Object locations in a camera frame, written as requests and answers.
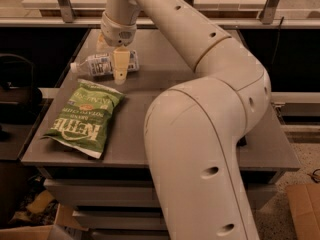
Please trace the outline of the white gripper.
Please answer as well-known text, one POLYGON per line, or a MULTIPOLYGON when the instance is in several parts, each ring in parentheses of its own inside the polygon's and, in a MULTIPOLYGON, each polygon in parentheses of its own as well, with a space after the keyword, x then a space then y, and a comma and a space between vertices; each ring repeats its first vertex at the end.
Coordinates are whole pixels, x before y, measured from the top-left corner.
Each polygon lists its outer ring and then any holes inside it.
POLYGON ((123 25, 111 20, 106 13, 102 14, 101 32, 97 37, 96 51, 113 53, 113 76, 118 85, 126 81, 130 60, 130 51, 125 47, 132 43, 137 30, 136 25, 123 25))

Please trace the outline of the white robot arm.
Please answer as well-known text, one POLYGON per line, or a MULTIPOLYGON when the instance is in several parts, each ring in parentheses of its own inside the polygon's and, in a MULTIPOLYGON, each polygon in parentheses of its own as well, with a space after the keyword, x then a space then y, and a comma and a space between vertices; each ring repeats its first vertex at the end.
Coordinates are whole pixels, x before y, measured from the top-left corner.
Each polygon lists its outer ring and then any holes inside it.
POLYGON ((195 73, 161 93, 144 122, 145 153, 171 240, 260 240, 236 145, 265 115, 264 66, 183 0, 107 0, 108 45, 129 45, 145 13, 195 73))

